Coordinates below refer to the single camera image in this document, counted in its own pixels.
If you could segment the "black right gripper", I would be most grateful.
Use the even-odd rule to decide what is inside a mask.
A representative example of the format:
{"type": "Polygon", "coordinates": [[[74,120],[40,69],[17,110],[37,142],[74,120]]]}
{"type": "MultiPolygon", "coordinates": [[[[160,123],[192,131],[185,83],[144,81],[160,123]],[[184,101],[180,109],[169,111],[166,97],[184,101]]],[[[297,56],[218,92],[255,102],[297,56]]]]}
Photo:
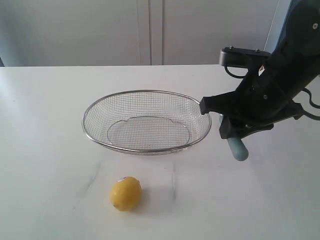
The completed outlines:
{"type": "Polygon", "coordinates": [[[202,115],[222,114],[222,139],[243,139],[271,130],[274,119],[282,117],[304,88],[304,55],[292,49],[277,49],[262,64],[245,69],[247,73],[234,91],[204,96],[199,103],[202,115]]]}

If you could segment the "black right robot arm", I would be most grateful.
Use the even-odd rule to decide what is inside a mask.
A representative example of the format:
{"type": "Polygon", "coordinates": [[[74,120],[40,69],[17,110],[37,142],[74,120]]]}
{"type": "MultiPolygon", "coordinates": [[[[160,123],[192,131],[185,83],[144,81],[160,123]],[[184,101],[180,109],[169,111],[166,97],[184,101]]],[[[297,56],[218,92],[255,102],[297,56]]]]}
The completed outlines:
{"type": "Polygon", "coordinates": [[[245,138],[271,130],[289,118],[319,117],[305,111],[294,97],[320,73],[320,3],[302,0],[289,13],[285,36],[272,53],[225,47],[220,64],[244,68],[239,86],[231,92],[207,96],[200,101],[202,114],[222,115],[222,139],[245,138]]]}

